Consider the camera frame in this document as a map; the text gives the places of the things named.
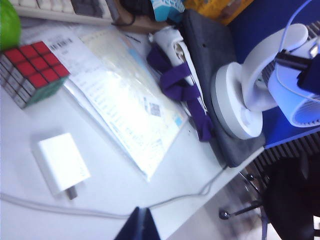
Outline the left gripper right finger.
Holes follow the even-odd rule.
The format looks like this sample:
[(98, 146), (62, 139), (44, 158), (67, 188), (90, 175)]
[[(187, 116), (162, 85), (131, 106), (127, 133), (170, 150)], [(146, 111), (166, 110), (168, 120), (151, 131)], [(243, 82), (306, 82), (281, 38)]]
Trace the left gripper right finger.
[(154, 222), (152, 213), (149, 208), (144, 209), (143, 228), (142, 228), (143, 240), (160, 240), (156, 224)]

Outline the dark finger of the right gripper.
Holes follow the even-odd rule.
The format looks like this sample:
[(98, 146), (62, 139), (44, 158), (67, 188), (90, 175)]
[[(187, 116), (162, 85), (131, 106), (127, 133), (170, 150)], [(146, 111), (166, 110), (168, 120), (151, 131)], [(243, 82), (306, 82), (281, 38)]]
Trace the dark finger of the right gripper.
[(283, 67), (295, 70), (306, 70), (310, 66), (308, 58), (292, 55), (285, 49), (277, 53), (274, 61)]
[(311, 92), (313, 94), (320, 94), (320, 59), (313, 58), (298, 75), (297, 85), (299, 88)]

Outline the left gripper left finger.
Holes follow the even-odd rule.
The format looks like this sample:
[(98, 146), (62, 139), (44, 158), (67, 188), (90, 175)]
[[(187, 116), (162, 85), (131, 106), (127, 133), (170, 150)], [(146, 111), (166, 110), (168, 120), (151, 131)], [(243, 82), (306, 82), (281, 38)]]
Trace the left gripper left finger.
[(143, 209), (136, 207), (115, 240), (141, 240), (143, 238)]

